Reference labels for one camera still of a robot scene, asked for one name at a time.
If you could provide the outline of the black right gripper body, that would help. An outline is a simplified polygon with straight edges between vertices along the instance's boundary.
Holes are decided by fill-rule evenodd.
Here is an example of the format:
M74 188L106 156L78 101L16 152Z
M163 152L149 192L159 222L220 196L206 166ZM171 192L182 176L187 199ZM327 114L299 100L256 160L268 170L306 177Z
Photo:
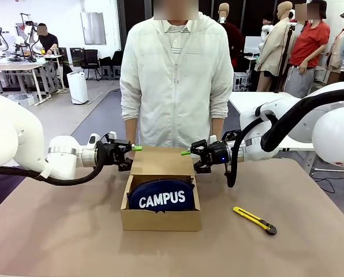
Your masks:
M216 141L209 145L211 164L224 164L229 161L229 152L225 142Z

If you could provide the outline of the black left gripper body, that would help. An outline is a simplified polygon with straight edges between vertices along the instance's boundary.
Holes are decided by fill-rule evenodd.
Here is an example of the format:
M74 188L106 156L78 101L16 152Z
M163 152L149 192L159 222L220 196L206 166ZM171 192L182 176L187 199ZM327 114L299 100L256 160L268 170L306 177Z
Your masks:
M114 143L98 141L98 163L104 166L117 165L117 155Z

